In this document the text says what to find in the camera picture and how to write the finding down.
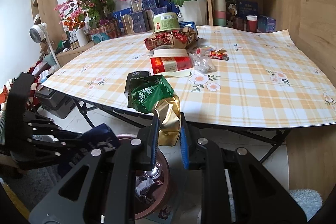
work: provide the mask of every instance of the white vase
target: white vase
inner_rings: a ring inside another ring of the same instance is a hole
[[[87,39],[86,39],[86,36],[85,36],[84,28],[78,29],[76,31],[76,36],[77,36],[79,45],[81,47],[85,46],[87,44]]]
[[[206,24],[207,20],[207,0],[191,0],[183,2],[180,12],[185,22],[194,21],[196,26]]]

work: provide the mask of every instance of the red box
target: red box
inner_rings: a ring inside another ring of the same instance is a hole
[[[151,58],[153,73],[173,72],[193,67],[189,57],[154,57]]]

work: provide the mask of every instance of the gold foil wrapper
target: gold foil wrapper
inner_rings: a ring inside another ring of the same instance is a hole
[[[158,101],[153,112],[156,112],[160,119],[158,145],[176,145],[181,128],[179,97],[174,93],[173,97]]]

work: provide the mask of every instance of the silver bolt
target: silver bolt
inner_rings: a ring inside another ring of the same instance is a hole
[[[239,147],[239,148],[237,149],[237,153],[238,153],[239,155],[246,155],[246,154],[247,154],[247,150],[246,150],[245,148],[243,148],[243,147]]]
[[[131,140],[131,145],[134,145],[134,146],[141,145],[141,140],[138,139],[138,138],[132,139]]]
[[[95,148],[91,151],[91,155],[94,157],[98,157],[101,154],[101,150],[99,148]]]
[[[206,145],[208,143],[208,139],[206,138],[199,138],[197,140],[197,142],[200,144],[200,145]]]

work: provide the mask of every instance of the yellow plaid tablecloth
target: yellow plaid tablecloth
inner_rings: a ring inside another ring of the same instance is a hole
[[[287,128],[336,123],[336,89],[291,41],[288,31],[257,34],[198,27],[198,46],[227,50],[217,71],[168,78],[193,122],[238,127]],[[143,41],[148,34],[103,41],[58,70],[43,85],[91,102],[127,108],[127,74],[152,73]]]

